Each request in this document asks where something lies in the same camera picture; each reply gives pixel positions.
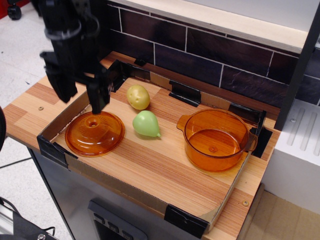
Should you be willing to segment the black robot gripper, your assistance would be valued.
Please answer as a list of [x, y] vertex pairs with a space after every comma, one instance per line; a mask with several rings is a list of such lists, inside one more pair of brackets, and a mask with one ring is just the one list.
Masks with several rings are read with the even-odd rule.
[[78, 92], [76, 82], [86, 85], [93, 114], [100, 114], [110, 103], [110, 71], [98, 60], [95, 32], [46, 32], [53, 51], [43, 51], [47, 78], [64, 103]]

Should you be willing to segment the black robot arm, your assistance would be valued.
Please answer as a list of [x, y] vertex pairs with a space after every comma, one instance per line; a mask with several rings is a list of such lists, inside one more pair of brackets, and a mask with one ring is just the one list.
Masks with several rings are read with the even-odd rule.
[[98, 60], [99, 20], [87, 0], [34, 0], [42, 17], [45, 36], [53, 51], [44, 51], [47, 78], [57, 96], [68, 103], [78, 92], [76, 83], [86, 86], [93, 114], [100, 114], [110, 102], [113, 84], [110, 72]]

